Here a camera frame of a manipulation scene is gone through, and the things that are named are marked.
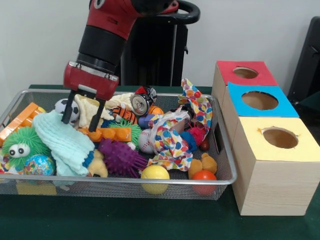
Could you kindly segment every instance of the white wall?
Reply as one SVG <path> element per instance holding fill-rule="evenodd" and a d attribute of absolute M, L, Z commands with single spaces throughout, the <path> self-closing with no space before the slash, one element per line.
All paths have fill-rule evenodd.
<path fill-rule="evenodd" d="M 201 20 L 190 25 L 183 76 L 211 86 L 216 60 L 265 61 L 288 91 L 319 0 L 190 0 Z M 62 84 L 86 25 L 89 0 L 15 0 L 0 5 L 0 113 L 30 84 Z"/>

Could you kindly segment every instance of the wooden box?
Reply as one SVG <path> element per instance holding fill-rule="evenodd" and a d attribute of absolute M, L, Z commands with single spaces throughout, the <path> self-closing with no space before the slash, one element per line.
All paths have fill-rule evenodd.
<path fill-rule="evenodd" d="M 238 116 L 299 117 L 280 87 L 237 85 L 231 82 L 224 92 L 222 114 L 231 145 L 239 122 Z"/>
<path fill-rule="evenodd" d="M 239 118 L 232 185 L 243 216 L 303 216 L 320 180 L 320 147 L 295 117 Z"/>
<path fill-rule="evenodd" d="M 249 86 L 277 86 L 277 82 L 263 61 L 217 61 L 212 95 L 222 108 L 228 84 Z"/>

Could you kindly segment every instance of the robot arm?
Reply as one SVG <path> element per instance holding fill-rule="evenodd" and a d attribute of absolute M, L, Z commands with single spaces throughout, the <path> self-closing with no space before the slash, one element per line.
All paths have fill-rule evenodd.
<path fill-rule="evenodd" d="M 71 93 L 62 117 L 69 123 L 72 102 L 76 94 L 99 101 L 97 114 L 89 131 L 98 126 L 105 102 L 119 83 L 114 75 L 130 31 L 138 17 L 152 16 L 169 9 L 178 9 L 174 0 L 91 0 L 89 16 L 76 61 L 70 61 L 64 71 L 63 84 Z"/>

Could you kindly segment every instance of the teddy bear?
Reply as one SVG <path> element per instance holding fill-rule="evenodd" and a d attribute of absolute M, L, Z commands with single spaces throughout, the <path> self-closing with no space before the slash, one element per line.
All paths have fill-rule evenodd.
<path fill-rule="evenodd" d="M 201 170 L 208 170 L 213 174 L 217 172 L 217 162 L 213 157 L 209 156 L 208 153 L 203 153 L 201 155 L 201 160 L 192 159 L 190 168 L 188 170 L 189 179 L 192 179 L 195 173 Z"/>
<path fill-rule="evenodd" d="M 108 177 L 108 170 L 104 163 L 105 156 L 101 152 L 99 152 L 97 149 L 94 150 L 93 156 L 94 156 L 93 160 L 88 166 L 89 173 L 92 176 L 99 175 L 101 178 Z"/>

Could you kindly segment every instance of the orange toy block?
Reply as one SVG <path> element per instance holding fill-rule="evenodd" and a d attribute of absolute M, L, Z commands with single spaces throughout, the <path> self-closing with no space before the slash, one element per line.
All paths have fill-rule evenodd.
<path fill-rule="evenodd" d="M 0 147 L 3 146 L 7 137 L 22 127 L 31 127 L 34 117 L 46 111 L 35 103 L 30 103 L 12 122 L 0 132 Z"/>
<path fill-rule="evenodd" d="M 88 128 L 79 128 L 78 131 L 87 135 L 91 141 L 100 142 L 103 139 L 112 139 L 119 142 L 131 142 L 131 128 L 97 128 L 94 132 L 89 132 Z"/>

